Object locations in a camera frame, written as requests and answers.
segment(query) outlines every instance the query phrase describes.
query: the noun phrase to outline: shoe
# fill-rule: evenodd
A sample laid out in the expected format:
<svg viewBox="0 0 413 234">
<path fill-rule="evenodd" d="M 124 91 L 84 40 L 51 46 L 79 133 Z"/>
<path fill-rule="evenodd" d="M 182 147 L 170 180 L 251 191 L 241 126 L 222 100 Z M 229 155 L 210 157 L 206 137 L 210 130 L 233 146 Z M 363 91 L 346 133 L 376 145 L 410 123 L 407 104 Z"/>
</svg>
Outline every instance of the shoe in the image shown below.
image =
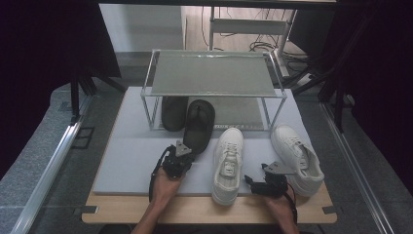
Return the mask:
<svg viewBox="0 0 413 234">
<path fill-rule="evenodd" d="M 162 97 L 162 125 L 170 132 L 177 132 L 185 127 L 188 97 Z"/>
<path fill-rule="evenodd" d="M 196 156 L 207 149 L 215 122 L 215 109 L 206 100 L 191 102 L 186 116 L 185 133 L 182 143 L 192 149 Z"/>
<path fill-rule="evenodd" d="M 234 204 L 240 187 L 241 165 L 243 164 L 244 137 L 240 130 L 226 130 L 215 148 L 213 164 L 212 199 L 214 202 L 230 206 Z"/>
<path fill-rule="evenodd" d="M 271 143 L 283 163 L 296 172 L 295 175 L 286 175 L 294 190 L 306 197 L 316 194 L 324 174 L 319 168 L 319 158 L 313 147 L 285 124 L 276 126 L 271 132 Z"/>
</svg>

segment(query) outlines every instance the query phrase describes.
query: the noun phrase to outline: sneaker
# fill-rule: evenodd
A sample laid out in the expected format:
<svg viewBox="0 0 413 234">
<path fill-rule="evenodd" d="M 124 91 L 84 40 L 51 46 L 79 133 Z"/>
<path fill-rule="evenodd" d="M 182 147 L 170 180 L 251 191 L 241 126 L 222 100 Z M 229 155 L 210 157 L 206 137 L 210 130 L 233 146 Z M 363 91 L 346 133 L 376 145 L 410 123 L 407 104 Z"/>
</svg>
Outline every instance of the sneaker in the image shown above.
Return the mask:
<svg viewBox="0 0 413 234">
<path fill-rule="evenodd" d="M 271 143 L 283 163 L 296 172 L 295 175 L 286 175 L 294 190 L 306 197 L 316 194 L 324 180 L 324 174 L 319 168 L 319 158 L 313 146 L 304 142 L 287 125 L 275 127 L 271 133 Z"/>
<path fill-rule="evenodd" d="M 238 195 L 243 164 L 244 137 L 240 130 L 226 130 L 215 148 L 212 199 L 224 206 L 234 204 Z"/>
</svg>

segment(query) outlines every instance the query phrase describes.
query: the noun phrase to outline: white board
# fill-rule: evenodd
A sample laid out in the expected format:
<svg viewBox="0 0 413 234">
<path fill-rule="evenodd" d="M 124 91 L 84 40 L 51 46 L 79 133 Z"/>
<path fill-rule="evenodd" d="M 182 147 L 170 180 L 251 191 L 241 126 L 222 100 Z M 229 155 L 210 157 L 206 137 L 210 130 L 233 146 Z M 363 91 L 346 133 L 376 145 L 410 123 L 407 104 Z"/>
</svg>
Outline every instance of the white board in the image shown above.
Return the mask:
<svg viewBox="0 0 413 234">
<path fill-rule="evenodd" d="M 171 133 L 165 130 L 149 129 L 140 87 L 129 87 L 108 141 L 97 173 L 93 192 L 99 194 L 148 193 L 150 175 L 164 150 L 177 140 L 182 140 L 183 131 Z M 310 143 L 297 104 L 291 90 L 285 90 L 287 99 L 282 107 L 276 125 L 286 123 L 304 140 Z M 270 116 L 277 110 L 280 99 L 266 98 Z M 196 158 L 191 170 L 178 190 L 181 195 L 210 194 L 213 182 L 213 151 L 223 131 L 212 133 L 204 153 Z M 261 164 L 280 160 L 270 141 L 269 132 L 243 131 L 244 154 L 240 194 L 250 193 L 244 182 L 244 175 L 256 181 L 263 181 Z"/>
</svg>

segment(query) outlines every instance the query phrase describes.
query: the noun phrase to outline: glass shelf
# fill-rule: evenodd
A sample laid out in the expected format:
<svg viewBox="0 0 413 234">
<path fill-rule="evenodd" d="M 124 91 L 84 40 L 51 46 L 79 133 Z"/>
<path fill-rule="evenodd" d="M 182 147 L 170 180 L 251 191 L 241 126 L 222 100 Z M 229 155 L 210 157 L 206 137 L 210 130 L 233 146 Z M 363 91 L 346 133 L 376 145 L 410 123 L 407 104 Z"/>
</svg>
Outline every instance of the glass shelf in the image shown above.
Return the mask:
<svg viewBox="0 0 413 234">
<path fill-rule="evenodd" d="M 141 92 L 151 129 L 162 129 L 162 97 L 205 99 L 214 106 L 215 129 L 268 131 L 286 94 L 271 53 L 154 50 Z M 277 98 L 268 108 L 267 98 Z"/>
</svg>

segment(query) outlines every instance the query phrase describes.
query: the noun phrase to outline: black sandal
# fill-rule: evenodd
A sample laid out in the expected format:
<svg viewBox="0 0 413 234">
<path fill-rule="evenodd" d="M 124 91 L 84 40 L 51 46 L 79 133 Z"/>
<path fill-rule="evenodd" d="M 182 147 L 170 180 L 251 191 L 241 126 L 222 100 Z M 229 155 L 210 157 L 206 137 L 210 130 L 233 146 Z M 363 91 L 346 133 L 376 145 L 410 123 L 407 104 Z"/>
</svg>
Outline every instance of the black sandal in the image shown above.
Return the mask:
<svg viewBox="0 0 413 234">
<path fill-rule="evenodd" d="M 162 97 L 162 125 L 170 132 L 177 132 L 185 127 L 188 97 Z"/>
<path fill-rule="evenodd" d="M 206 100 L 197 99 L 191 102 L 186 116 L 183 144 L 192 149 L 196 156 L 207 149 L 215 121 L 215 109 Z"/>
</svg>

